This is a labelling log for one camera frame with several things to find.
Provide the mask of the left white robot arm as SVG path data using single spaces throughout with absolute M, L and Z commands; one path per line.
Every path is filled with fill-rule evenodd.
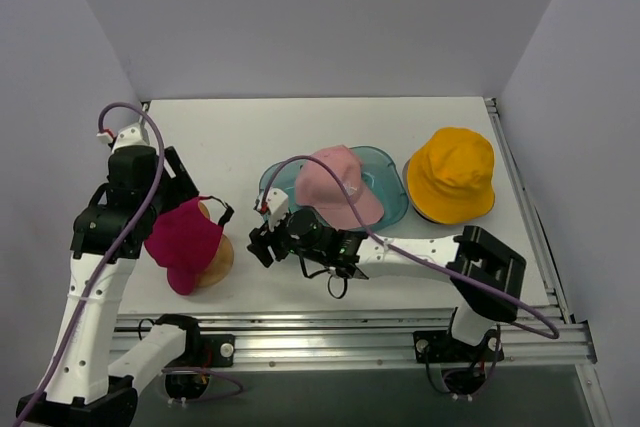
M 179 393 L 195 400 L 209 369 L 231 365 L 219 341 L 181 314 L 161 315 L 131 350 L 109 360 L 119 306 L 144 241 L 160 215 L 198 193 L 174 148 L 114 150 L 106 183 L 74 222 L 60 336 L 36 391 L 18 402 L 16 425 L 128 426 L 140 394 L 157 376 L 176 376 Z

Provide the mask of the yellow bucket hat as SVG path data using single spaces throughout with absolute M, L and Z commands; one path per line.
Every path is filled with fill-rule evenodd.
M 409 159 L 406 188 L 415 208 L 430 221 L 465 223 L 493 209 L 494 167 L 494 150 L 485 137 L 444 127 Z

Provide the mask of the magenta baseball cap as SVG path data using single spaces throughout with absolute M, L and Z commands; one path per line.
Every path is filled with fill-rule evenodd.
M 205 200 L 211 197 L 196 197 L 161 214 L 144 241 L 151 258 L 166 270 L 171 289 L 182 296 L 196 290 L 223 236 L 223 227 L 203 213 Z

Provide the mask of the pink baseball cap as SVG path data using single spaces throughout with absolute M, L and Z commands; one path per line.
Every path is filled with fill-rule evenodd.
M 306 161 L 296 177 L 295 202 L 313 208 L 331 227 L 341 230 L 361 227 L 350 203 L 366 225 L 384 216 L 384 207 L 362 177 L 362 161 L 348 147 L 337 145 L 321 149 L 313 157 L 325 164 L 340 183 L 319 164 Z

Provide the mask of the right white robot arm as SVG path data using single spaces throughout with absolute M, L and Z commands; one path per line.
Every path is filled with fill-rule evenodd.
M 253 229 L 247 249 L 264 267 L 294 255 L 301 266 L 316 263 L 320 274 L 344 284 L 403 277 L 454 286 L 462 301 L 443 338 L 459 360 L 475 353 L 493 327 L 515 322 L 521 306 L 525 259 L 478 226 L 440 238 L 375 237 L 325 226 L 301 209 Z

